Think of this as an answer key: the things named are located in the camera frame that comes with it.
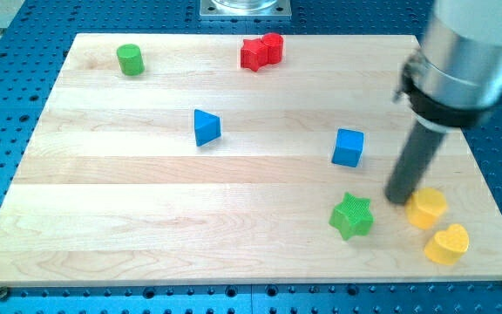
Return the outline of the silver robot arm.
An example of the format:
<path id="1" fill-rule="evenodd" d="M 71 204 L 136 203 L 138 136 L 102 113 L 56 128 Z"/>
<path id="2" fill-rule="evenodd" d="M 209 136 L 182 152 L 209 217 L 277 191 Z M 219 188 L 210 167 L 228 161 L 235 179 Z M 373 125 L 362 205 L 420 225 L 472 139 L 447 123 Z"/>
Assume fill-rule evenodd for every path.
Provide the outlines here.
<path id="1" fill-rule="evenodd" d="M 502 93 L 502 0 L 435 1 L 399 90 L 433 132 L 485 122 Z"/>

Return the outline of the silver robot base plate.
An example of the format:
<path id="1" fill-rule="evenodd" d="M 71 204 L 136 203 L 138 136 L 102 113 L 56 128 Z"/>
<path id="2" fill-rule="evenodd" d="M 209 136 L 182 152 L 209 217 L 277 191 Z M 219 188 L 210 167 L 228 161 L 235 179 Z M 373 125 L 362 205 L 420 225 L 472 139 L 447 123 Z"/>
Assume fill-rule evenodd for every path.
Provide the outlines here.
<path id="1" fill-rule="evenodd" d="M 199 13 L 206 20 L 292 17 L 290 0 L 200 0 Z"/>

